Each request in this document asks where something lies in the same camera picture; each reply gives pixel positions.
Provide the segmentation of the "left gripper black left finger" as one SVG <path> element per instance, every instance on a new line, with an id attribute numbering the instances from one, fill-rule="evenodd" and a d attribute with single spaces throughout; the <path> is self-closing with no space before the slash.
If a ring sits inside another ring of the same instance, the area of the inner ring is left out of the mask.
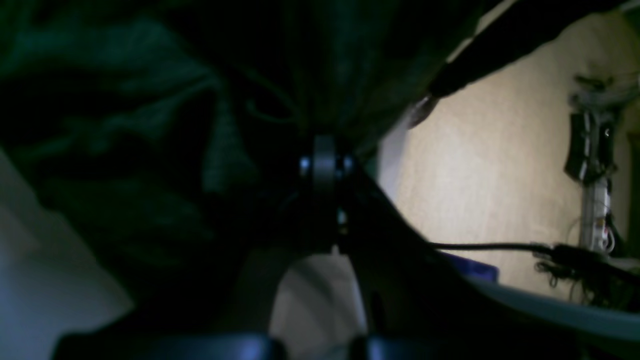
<path id="1" fill-rule="evenodd" d="M 284 360 L 267 334 L 282 278 L 291 265 L 330 252 L 330 139 L 315 137 L 300 155 L 297 180 L 269 192 L 274 203 L 250 208 L 233 244 L 238 259 L 211 253 L 179 283 L 117 321 L 57 344 L 55 360 Z"/>

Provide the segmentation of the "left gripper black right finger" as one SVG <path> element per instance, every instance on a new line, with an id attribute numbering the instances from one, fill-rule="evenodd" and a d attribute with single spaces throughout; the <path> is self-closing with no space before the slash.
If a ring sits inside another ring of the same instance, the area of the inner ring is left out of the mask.
<path id="1" fill-rule="evenodd" d="M 637 360 L 639 317 L 462 275 L 327 139 L 327 225 L 354 269 L 366 360 Z"/>

